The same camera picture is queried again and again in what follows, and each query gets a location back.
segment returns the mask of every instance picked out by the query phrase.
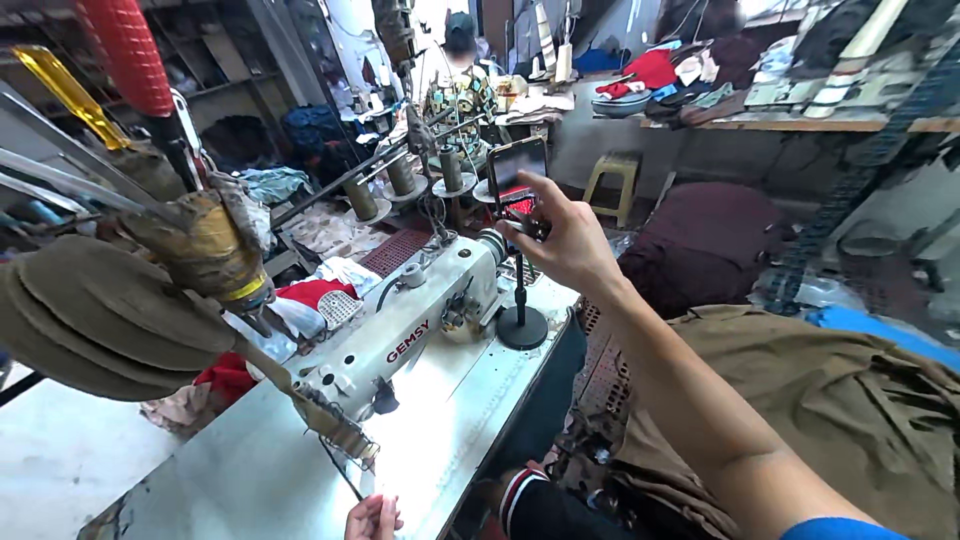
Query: workbench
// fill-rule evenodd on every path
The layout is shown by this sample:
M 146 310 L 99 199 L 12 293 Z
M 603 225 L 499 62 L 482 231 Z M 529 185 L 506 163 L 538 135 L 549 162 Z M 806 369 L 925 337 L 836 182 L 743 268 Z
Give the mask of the workbench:
M 594 113 L 595 119 L 634 120 L 641 128 L 667 128 L 666 124 L 653 121 L 643 113 L 624 118 L 611 118 Z M 887 115 L 878 111 L 838 110 L 828 118 L 807 118 L 793 112 L 746 111 L 726 118 L 711 120 L 694 127 L 697 130 L 753 130 L 768 132 L 860 132 L 880 131 L 887 123 Z M 960 118 L 921 118 L 913 123 L 909 133 L 960 133 Z
M 366 296 L 364 314 L 284 367 L 296 376 L 336 349 L 373 313 L 392 277 Z M 500 276 L 497 285 L 514 284 Z M 400 407 L 364 424 L 381 447 L 375 475 L 350 461 L 347 474 L 363 495 L 400 496 L 406 525 L 397 537 L 443 536 L 570 324 L 577 292 L 545 276 L 527 290 L 528 305 L 548 321 L 540 347 L 517 352 L 492 336 L 471 345 L 433 336 L 420 357 L 392 379 Z M 510 294 L 505 306 L 512 304 Z M 339 540 L 355 504 L 317 434 L 306 431 L 290 399 L 264 381 L 84 527 L 79 538 Z

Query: red cylinder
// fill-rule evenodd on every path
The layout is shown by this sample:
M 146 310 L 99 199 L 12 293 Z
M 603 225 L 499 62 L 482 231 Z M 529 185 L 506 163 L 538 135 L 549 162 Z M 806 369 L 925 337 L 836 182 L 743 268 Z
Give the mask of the red cylinder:
M 77 16 L 124 100 L 148 116 L 169 116 L 170 84 L 137 0 L 77 0 Z

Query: red fabric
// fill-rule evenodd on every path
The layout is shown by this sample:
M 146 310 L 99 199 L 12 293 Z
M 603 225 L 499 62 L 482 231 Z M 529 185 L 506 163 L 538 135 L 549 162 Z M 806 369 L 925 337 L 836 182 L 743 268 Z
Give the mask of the red fabric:
M 224 399 L 224 406 L 230 406 L 250 392 L 256 386 L 256 380 L 247 372 L 247 362 L 233 351 L 223 353 L 213 367 L 200 373 L 193 383 L 210 383 L 210 391 Z
M 666 49 L 647 51 L 636 57 L 636 60 L 628 63 L 623 69 L 623 74 L 634 75 L 630 83 L 643 82 L 651 90 L 677 82 L 677 74 L 674 72 L 673 64 L 670 63 L 670 51 Z M 599 86 L 596 91 L 598 94 L 609 93 L 613 99 L 616 99 L 627 95 L 630 89 L 623 83 L 614 83 Z
M 276 295 L 280 298 L 287 298 L 290 300 L 296 300 L 301 304 L 310 307 L 311 309 L 316 309 L 317 304 L 320 303 L 321 297 L 324 294 L 330 292 L 331 290 L 342 290 L 346 291 L 348 295 L 352 296 L 354 300 L 359 300 L 357 298 L 357 291 L 353 288 L 353 285 L 346 284 L 336 281 L 328 282 L 326 280 L 313 280 L 312 282 L 300 282 L 293 285 L 281 287 L 276 290 Z
M 630 93 L 630 87 L 623 83 L 613 83 L 612 85 L 598 86 L 598 94 L 610 94 L 612 99 L 621 98 Z

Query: yellow handle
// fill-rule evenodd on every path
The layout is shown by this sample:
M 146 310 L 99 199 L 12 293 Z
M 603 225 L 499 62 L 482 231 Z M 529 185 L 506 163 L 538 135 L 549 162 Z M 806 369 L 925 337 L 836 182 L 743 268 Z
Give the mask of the yellow handle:
M 70 112 L 86 122 L 86 125 L 104 140 L 109 150 L 131 145 L 130 140 L 107 119 L 104 110 L 49 49 L 39 45 L 17 45 L 13 47 L 13 53 L 50 88 Z

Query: thread spool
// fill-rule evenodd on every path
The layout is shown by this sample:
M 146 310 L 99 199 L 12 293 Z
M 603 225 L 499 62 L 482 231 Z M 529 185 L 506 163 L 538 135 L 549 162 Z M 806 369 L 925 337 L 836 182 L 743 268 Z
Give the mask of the thread spool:
M 387 156 L 386 161 L 394 160 L 402 152 L 402 150 L 394 152 Z M 409 195 L 417 187 L 417 182 L 414 180 L 414 171 L 410 168 L 410 162 L 407 161 L 406 156 L 387 165 L 387 176 L 390 177 L 390 184 L 394 187 L 394 193 L 399 197 Z
M 457 149 L 445 144 L 440 149 L 440 169 L 444 172 L 444 184 L 447 191 L 459 191 L 464 187 L 464 178 L 460 176 L 460 159 Z
M 376 217 L 378 208 L 367 184 L 357 185 L 356 180 L 344 182 L 344 191 L 350 199 L 350 205 L 360 221 L 367 221 Z

